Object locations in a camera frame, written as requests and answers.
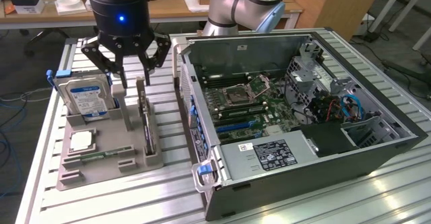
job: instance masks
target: blue cable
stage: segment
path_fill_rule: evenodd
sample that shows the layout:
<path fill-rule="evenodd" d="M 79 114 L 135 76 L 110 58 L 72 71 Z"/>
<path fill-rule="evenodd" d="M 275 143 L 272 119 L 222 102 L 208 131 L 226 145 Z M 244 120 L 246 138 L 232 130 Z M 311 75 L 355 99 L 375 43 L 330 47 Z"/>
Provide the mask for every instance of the blue cable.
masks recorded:
<path fill-rule="evenodd" d="M 2 129 L 4 132 L 7 132 L 23 122 L 23 120 L 24 120 L 24 118 L 27 116 L 27 109 L 20 107 L 20 106 L 11 106 L 11 105 L 6 105 L 6 104 L 2 104 L 2 103 L 0 103 L 0 106 L 3 106 L 6 108 L 11 108 L 11 109 L 23 109 L 22 118 L 15 122 L 15 124 L 12 124 L 11 126 Z"/>
<path fill-rule="evenodd" d="M 6 145 L 6 146 L 8 146 L 8 148 L 10 148 L 10 150 L 11 150 L 11 153 L 12 153 L 12 158 L 14 158 L 14 160 L 15 160 L 15 163 L 16 163 L 16 167 L 18 167 L 18 170 L 19 170 L 19 179 L 18 179 L 18 181 L 15 182 L 15 184 L 12 185 L 12 187 L 11 188 L 8 188 L 8 190 L 0 195 L 0 199 L 8 194 L 8 193 L 11 193 L 18 187 L 19 187 L 19 185 L 20 185 L 20 183 L 22 183 L 22 172 L 23 172 L 23 170 L 22 170 L 22 165 L 20 165 L 20 162 L 19 162 L 19 158 L 18 158 L 18 156 L 16 156 L 16 152 L 15 152 L 15 148 L 14 148 L 14 146 L 8 143 L 8 141 L 7 140 L 0 140 L 0 142 Z"/>
<path fill-rule="evenodd" d="M 358 107 L 359 107 L 359 114 L 360 114 L 360 119 L 364 118 L 364 112 L 363 112 L 363 107 L 362 107 L 362 102 L 359 101 L 358 97 L 352 94 L 347 94 L 342 97 L 342 100 L 340 100 L 340 106 L 342 106 L 342 110 L 346 114 L 347 117 L 350 117 L 350 114 L 348 114 L 348 111 L 346 110 L 344 106 L 344 98 L 351 98 L 354 101 L 356 101 L 356 104 L 358 104 Z"/>

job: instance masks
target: aluminum extrusion table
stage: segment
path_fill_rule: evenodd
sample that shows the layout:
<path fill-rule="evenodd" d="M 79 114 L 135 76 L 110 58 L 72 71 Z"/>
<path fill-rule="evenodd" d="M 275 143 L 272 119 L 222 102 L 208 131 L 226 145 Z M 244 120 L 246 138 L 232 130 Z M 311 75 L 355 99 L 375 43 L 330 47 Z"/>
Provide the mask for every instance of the aluminum extrusion table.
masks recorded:
<path fill-rule="evenodd" d="M 395 105 L 431 132 L 431 113 L 334 33 L 315 29 Z M 82 41 L 68 40 L 59 69 L 88 70 L 94 65 L 80 52 Z M 103 50 L 106 56 L 114 54 Z M 172 60 L 151 75 L 147 95 L 156 104 L 166 166 L 155 171 L 76 189 L 55 188 L 60 165 L 66 107 L 52 92 L 35 159 L 16 223 L 207 223 L 200 194 L 195 191 L 191 160 L 172 84 Z M 324 64 L 336 76 L 344 69 Z M 124 59 L 128 85 L 143 75 L 138 58 Z M 136 88 L 127 104 L 136 104 Z M 391 159 L 369 176 L 239 213 L 211 223 L 394 223 L 431 220 L 431 138 Z"/>

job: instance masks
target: paper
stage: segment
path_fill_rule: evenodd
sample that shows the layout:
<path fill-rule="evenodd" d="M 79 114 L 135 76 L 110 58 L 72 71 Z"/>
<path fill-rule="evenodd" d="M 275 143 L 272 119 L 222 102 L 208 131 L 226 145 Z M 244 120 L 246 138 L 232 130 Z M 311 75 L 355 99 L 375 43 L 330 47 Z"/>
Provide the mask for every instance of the paper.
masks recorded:
<path fill-rule="evenodd" d="M 191 12 L 207 12 L 210 5 L 200 5 L 198 0 L 184 0 Z"/>

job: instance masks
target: floor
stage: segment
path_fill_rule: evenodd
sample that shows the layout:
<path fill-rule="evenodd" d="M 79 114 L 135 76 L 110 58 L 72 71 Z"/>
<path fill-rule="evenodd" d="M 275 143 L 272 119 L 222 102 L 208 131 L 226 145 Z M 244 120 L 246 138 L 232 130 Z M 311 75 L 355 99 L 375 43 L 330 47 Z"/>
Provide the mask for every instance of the floor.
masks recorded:
<path fill-rule="evenodd" d="M 387 0 L 377 0 L 370 13 L 378 15 Z M 389 13 L 390 19 L 394 12 L 399 10 L 403 4 L 395 4 L 391 12 Z M 367 45 L 375 51 L 377 55 L 386 60 L 391 60 L 398 64 L 422 72 L 431 66 L 421 66 L 422 56 L 421 53 L 415 52 L 411 47 L 422 37 L 431 25 L 431 18 L 411 11 L 406 17 L 405 22 L 401 24 L 398 30 L 390 33 L 387 29 L 383 29 L 385 34 L 390 37 L 390 41 L 379 39 L 374 43 Z M 198 23 L 167 23 L 152 25 L 156 31 L 166 33 L 186 33 L 195 32 L 199 29 Z M 94 35 L 91 27 L 83 28 L 66 28 L 64 30 L 71 37 L 82 38 Z M 0 39 L 0 95 L 10 92 L 28 92 L 38 88 L 48 87 L 46 81 L 46 71 L 48 69 L 56 69 L 62 57 L 63 42 L 64 39 L 52 34 L 44 40 L 38 43 L 34 47 L 36 55 L 32 58 L 27 58 L 23 55 L 23 47 L 31 36 L 34 36 L 39 30 L 31 30 L 30 36 L 22 36 L 18 30 L 10 31 L 7 37 Z M 355 45 L 355 48 L 364 54 L 364 56 L 375 63 L 379 67 L 382 64 L 377 57 L 373 55 L 369 48 L 363 45 Z M 431 40 L 422 47 L 423 52 L 431 53 Z M 407 80 L 398 72 L 389 71 L 390 77 L 406 88 Z M 427 87 L 423 83 L 413 80 L 411 90 L 415 94 L 427 95 Z M 46 98 L 50 96 L 50 91 L 36 93 L 31 99 Z M 418 99 L 427 108 L 431 109 L 431 102 L 423 99 Z M 0 103 L 22 107 L 23 102 L 3 102 Z M 11 195 L 0 198 L 0 223 L 14 223 L 22 195 L 26 187 L 27 175 L 31 168 L 34 151 L 36 148 L 38 138 L 40 134 L 42 123 L 46 115 L 48 101 L 30 102 L 27 104 L 27 117 L 23 122 L 11 131 L 7 131 L 7 136 L 11 144 L 15 147 L 18 153 L 18 159 L 23 169 L 22 181 L 18 188 L 14 189 Z M 0 122 L 4 122 L 16 109 L 0 107 Z M 0 164 L 3 163 L 6 155 L 0 155 Z M 8 190 L 16 183 L 18 170 L 16 163 L 11 158 L 7 165 L 0 169 L 0 195 Z"/>

